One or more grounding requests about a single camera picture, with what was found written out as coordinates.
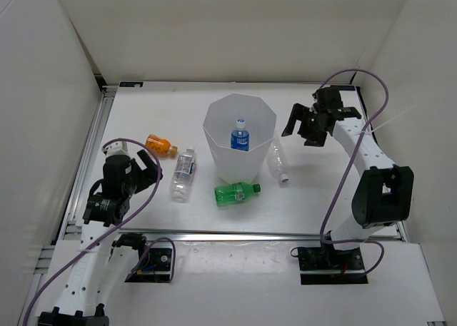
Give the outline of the clear plastic bottle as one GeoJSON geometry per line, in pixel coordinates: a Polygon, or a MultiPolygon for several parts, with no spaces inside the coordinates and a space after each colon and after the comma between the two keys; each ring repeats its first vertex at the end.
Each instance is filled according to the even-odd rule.
{"type": "Polygon", "coordinates": [[[266,155],[266,162],[271,175],[281,184],[289,182],[286,154],[279,137],[275,133],[266,155]]]}

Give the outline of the blue label Pocari bottle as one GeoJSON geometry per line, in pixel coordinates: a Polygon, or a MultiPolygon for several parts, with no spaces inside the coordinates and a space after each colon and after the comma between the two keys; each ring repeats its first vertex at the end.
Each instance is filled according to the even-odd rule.
{"type": "Polygon", "coordinates": [[[238,119],[236,127],[231,132],[231,148],[239,151],[249,151],[249,132],[246,130],[246,121],[238,119]]]}

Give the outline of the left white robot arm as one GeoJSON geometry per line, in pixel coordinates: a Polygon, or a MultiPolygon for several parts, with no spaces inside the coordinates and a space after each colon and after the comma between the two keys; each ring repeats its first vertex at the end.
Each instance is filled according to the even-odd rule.
{"type": "Polygon", "coordinates": [[[119,227],[133,195],[157,186],[163,175],[157,157],[147,148],[137,153],[144,168],[128,154],[124,143],[105,146],[104,154],[103,176],[91,186],[86,201],[79,252],[49,278],[53,282],[64,271],[70,272],[52,310],[39,315],[39,325],[109,324],[101,284],[119,227]]]}

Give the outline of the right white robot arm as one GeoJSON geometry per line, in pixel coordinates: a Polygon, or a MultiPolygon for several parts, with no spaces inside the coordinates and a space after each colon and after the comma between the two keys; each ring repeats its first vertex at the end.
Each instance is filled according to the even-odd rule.
{"type": "Polygon", "coordinates": [[[346,251],[358,247],[373,233],[406,220],[410,215],[414,174],[399,166],[367,132],[366,120],[354,106],[345,106],[335,86],[313,93],[312,106],[295,103],[282,136],[297,132],[306,146],[322,147],[328,136],[348,154],[349,168],[360,176],[351,201],[351,215],[338,227],[323,232],[321,262],[336,269],[346,251]]]}

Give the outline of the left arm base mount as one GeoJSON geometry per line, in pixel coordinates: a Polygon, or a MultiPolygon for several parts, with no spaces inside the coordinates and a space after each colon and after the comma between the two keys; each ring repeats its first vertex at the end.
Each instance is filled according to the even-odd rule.
{"type": "Polygon", "coordinates": [[[137,250],[138,262],[124,282],[171,283],[176,267],[176,245],[167,237],[146,242],[137,250]]]}

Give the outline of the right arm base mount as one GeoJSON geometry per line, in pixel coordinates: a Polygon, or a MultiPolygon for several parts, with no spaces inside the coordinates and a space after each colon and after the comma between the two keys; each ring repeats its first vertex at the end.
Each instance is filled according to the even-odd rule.
{"type": "Polygon", "coordinates": [[[368,278],[359,248],[334,250],[330,245],[295,247],[291,256],[298,260],[301,285],[365,285],[368,278]]]}

